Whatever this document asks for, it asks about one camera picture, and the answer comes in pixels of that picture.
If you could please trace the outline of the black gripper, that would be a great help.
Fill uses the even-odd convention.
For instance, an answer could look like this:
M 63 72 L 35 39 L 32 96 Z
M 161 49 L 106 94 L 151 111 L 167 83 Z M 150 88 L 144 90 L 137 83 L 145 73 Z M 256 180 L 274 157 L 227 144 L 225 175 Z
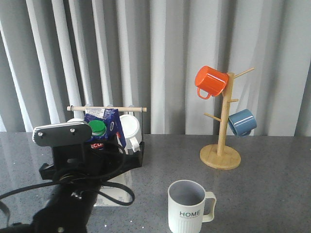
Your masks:
M 39 169 L 43 180 L 59 181 L 67 175 L 82 179 L 99 179 L 103 159 L 89 152 L 84 144 L 52 148 L 53 163 Z

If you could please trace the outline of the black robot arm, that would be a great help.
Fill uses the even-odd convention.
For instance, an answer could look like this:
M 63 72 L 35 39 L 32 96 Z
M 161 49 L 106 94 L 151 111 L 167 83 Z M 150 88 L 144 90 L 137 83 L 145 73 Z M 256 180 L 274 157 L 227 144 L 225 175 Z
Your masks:
M 111 202 L 129 206 L 134 192 L 124 184 L 112 182 L 131 169 L 141 167 L 143 151 L 126 154 L 122 146 L 106 141 L 102 150 L 90 143 L 73 143 L 52 148 L 53 164 L 43 164 L 39 172 L 46 183 L 19 188 L 1 199 L 41 187 L 54 186 L 50 200 L 31 223 L 8 223 L 2 233 L 85 233 L 86 225 L 101 195 Z

